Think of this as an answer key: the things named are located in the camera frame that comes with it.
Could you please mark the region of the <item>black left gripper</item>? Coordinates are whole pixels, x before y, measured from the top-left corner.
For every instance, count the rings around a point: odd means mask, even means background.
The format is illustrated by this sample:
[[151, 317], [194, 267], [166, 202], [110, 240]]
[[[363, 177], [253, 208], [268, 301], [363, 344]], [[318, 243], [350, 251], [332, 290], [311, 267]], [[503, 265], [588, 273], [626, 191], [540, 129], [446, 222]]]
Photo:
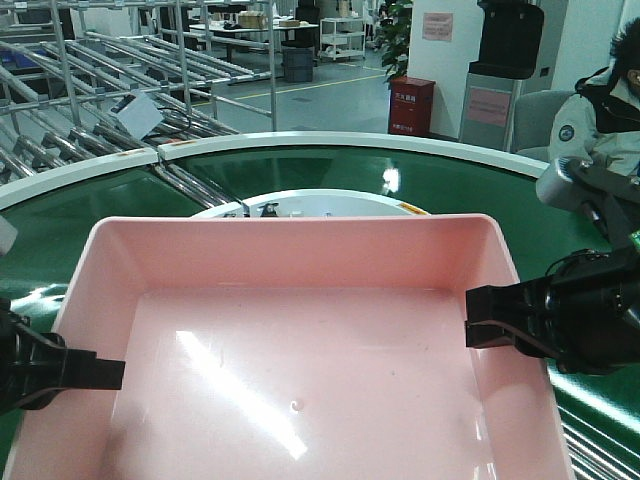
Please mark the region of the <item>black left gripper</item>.
[[69, 349], [61, 371], [65, 340], [56, 333], [39, 333], [29, 317], [11, 310], [1, 298], [1, 414], [40, 410], [62, 389], [120, 390], [125, 362], [100, 359], [94, 351]]

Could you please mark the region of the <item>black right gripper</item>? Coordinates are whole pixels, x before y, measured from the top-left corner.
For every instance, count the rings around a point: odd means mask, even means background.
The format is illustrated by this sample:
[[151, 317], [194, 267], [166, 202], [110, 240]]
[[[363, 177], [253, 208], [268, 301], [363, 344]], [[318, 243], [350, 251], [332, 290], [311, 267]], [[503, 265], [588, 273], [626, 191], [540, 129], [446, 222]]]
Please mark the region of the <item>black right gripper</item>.
[[639, 362], [635, 249], [578, 250], [553, 262], [545, 278], [545, 323], [520, 284], [468, 290], [466, 346], [511, 345], [524, 355], [554, 360], [563, 373], [606, 375]]

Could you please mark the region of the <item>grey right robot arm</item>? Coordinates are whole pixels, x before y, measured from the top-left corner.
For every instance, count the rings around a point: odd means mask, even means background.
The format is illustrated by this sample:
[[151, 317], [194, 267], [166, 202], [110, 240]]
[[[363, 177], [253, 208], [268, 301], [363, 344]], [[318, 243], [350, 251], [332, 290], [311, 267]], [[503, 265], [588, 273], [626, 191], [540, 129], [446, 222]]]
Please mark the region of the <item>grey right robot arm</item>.
[[467, 291], [466, 344], [512, 345], [563, 373], [606, 375], [639, 361], [639, 180], [587, 159], [558, 158], [538, 198], [583, 213], [610, 244], [554, 262], [539, 278]]

